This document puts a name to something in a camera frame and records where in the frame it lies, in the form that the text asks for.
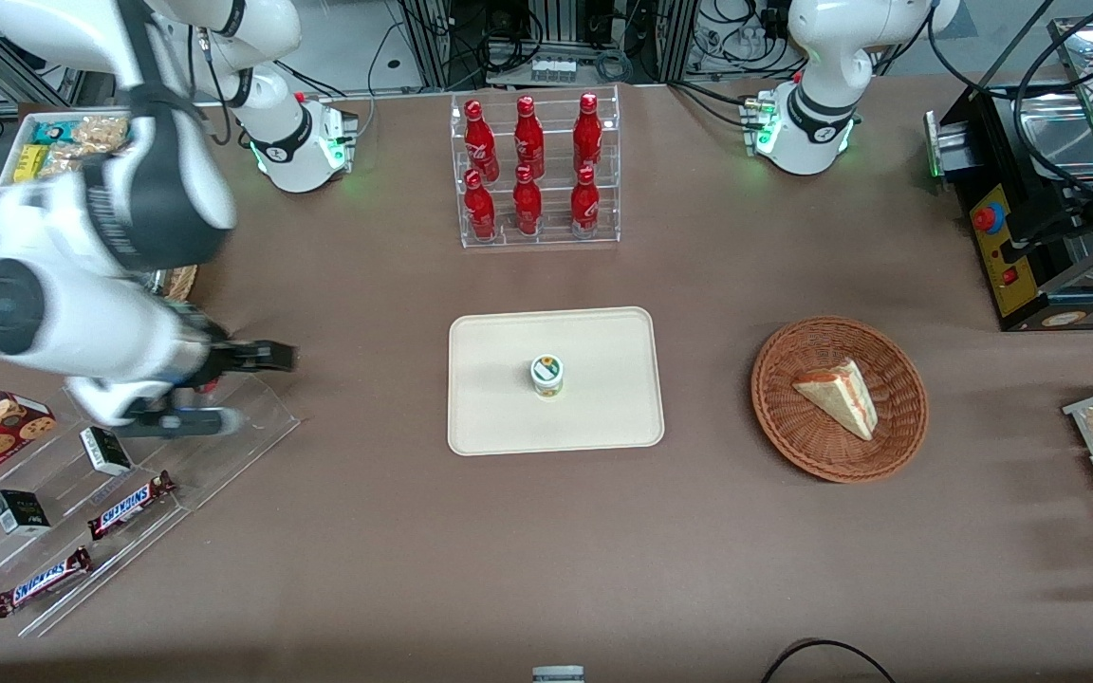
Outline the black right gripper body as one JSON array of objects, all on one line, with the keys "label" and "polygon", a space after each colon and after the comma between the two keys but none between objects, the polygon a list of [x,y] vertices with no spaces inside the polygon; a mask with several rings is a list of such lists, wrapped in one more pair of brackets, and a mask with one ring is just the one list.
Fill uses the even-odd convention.
[{"label": "black right gripper body", "polygon": [[207,392],[207,386],[213,388],[218,378],[225,372],[225,344],[232,340],[230,330],[213,321],[195,321],[196,328],[209,338],[205,358],[199,366],[176,386],[178,389],[193,389],[195,392]]}]

